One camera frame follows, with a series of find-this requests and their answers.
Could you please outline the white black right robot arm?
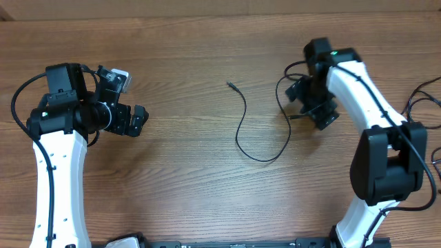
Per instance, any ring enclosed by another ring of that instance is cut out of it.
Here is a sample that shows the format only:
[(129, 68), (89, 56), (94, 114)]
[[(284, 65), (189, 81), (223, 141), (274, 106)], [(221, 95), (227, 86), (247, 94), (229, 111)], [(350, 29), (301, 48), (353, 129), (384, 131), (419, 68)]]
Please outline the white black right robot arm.
[(326, 38), (312, 39), (303, 49), (308, 73), (287, 90), (300, 101), (298, 118), (307, 116), (323, 130), (343, 106), (360, 140), (350, 166), (355, 194), (343, 219), (326, 238), (297, 238), (297, 247), (390, 247), (389, 238), (375, 238), (391, 211), (422, 186), (427, 130), (410, 123), (383, 97), (353, 48), (335, 50)]

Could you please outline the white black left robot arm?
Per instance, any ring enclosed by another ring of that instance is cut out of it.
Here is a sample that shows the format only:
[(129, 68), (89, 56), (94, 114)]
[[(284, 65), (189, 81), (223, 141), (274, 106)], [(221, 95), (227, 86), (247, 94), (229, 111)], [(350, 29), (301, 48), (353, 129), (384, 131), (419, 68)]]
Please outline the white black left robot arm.
[(141, 134), (149, 114), (119, 103), (132, 79), (122, 70), (78, 63), (48, 66), (49, 92), (27, 119), (37, 161), (37, 214), (32, 247), (91, 247), (85, 224), (83, 168), (88, 138), (106, 131)]

